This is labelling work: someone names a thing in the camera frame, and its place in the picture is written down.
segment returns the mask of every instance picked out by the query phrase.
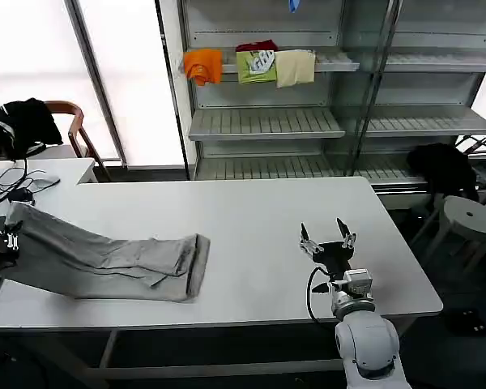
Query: orange cloth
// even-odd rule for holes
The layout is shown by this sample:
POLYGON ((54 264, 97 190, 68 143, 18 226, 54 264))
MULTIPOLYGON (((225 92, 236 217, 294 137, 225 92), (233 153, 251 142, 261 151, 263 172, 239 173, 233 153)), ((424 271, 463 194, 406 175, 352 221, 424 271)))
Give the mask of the orange cloth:
POLYGON ((185 74, 199 87, 205 83, 221 83, 221 51, 201 49, 184 55, 185 74))

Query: folded clothes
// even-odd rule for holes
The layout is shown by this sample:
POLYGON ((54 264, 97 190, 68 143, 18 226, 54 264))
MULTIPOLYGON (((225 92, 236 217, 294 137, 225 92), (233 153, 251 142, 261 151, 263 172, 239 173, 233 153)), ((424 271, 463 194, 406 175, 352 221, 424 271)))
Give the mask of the folded clothes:
POLYGON ((286 50, 275 53, 277 88, 296 83, 312 83, 315 79, 315 53, 307 50, 286 50))
POLYGON ((239 83, 275 81, 275 53, 271 50, 241 51, 236 53, 239 83))
POLYGON ((236 53, 240 51, 259 51, 259 50, 272 50, 278 51, 277 45, 272 39, 263 42, 244 43, 243 45, 236 46, 236 53))
POLYGON ((9 280, 75 298, 185 301, 196 297, 210 241, 114 240, 13 202, 6 225, 22 221, 17 266, 9 280))
POLYGON ((205 83, 221 83, 222 53, 219 50, 201 49, 184 54, 184 70, 188 79, 199 87, 205 83))

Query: gray pants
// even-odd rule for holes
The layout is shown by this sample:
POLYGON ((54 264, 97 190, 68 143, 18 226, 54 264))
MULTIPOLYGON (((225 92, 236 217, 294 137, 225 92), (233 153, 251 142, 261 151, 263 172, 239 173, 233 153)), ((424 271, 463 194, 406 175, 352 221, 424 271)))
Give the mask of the gray pants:
POLYGON ((18 264, 1 272, 9 280, 75 298, 184 301, 199 293, 206 237, 114 240, 12 203, 6 225, 20 221, 18 264))

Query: red cloth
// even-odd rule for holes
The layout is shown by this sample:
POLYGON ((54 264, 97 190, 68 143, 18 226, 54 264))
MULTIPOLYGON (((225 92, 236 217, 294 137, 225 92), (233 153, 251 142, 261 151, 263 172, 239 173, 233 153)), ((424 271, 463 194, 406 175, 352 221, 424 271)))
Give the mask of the red cloth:
POLYGON ((236 47, 236 53, 239 51, 259 51, 259 50, 273 50, 279 51, 279 48, 272 39, 263 42, 245 43, 236 47))

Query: blue object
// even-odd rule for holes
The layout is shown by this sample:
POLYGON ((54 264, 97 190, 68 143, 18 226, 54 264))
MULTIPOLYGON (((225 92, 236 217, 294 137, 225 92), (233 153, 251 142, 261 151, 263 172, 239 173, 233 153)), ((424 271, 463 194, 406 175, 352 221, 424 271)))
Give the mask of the blue object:
POLYGON ((297 11, 297 8, 299 8, 299 4, 301 4, 301 0, 289 0, 289 2, 290 2, 290 12, 297 11))

